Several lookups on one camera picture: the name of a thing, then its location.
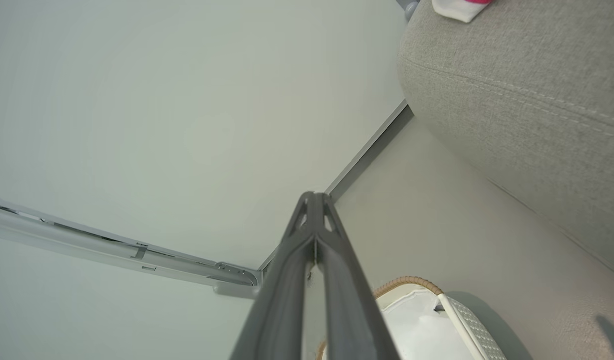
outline brown wrapped trim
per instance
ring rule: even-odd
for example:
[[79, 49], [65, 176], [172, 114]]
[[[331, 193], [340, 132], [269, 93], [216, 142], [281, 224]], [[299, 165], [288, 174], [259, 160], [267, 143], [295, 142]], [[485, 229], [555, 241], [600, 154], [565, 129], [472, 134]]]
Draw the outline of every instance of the brown wrapped trim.
[[[396, 287], [405, 284], [421, 285], [422, 287], [428, 289], [430, 292], [436, 294], [436, 296], [442, 294], [442, 290], [429, 280], [425, 280], [418, 276], [401, 276], [392, 281], [389, 281], [381, 287], [378, 287], [378, 289], [373, 291], [373, 297], [377, 299], [384, 294], [390, 292], [391, 290], [396, 289]], [[316, 360], [322, 360], [322, 357], [325, 354], [325, 346], [327, 346], [327, 340], [323, 340], [318, 346], [318, 355], [316, 356]]]

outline pink and white cloth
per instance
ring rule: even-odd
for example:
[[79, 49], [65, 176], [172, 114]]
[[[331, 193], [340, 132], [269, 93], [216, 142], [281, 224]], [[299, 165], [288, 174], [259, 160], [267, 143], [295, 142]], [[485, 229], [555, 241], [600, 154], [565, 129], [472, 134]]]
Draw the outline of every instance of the pink and white cloth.
[[438, 14], [463, 23], [470, 22], [492, 0], [431, 0], [433, 10]]

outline fabric upholstery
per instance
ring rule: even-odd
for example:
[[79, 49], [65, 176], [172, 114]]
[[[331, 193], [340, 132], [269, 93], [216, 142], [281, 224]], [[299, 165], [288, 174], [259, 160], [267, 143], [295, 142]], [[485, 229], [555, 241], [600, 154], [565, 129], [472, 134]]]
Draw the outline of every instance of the fabric upholstery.
[[614, 269], [614, 0], [495, 0], [469, 24], [423, 0], [398, 63], [419, 121]]

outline beige floor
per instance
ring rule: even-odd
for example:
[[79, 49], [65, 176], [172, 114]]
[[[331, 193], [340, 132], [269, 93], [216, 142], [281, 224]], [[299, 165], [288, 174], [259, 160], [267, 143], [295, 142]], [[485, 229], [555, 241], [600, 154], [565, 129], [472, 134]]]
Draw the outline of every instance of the beige floor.
[[[433, 281], [510, 359], [614, 359], [614, 273], [450, 153], [413, 119], [337, 203], [375, 288]], [[307, 290], [305, 358], [325, 334]]]

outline basket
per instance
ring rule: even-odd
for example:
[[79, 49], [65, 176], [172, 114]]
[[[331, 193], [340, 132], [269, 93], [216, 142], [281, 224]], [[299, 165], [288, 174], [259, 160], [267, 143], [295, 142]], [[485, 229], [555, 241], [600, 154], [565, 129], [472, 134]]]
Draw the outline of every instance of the basket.
[[[506, 360], [471, 310], [417, 276], [402, 276], [373, 292], [401, 360]], [[327, 360], [321, 342], [316, 360]]]

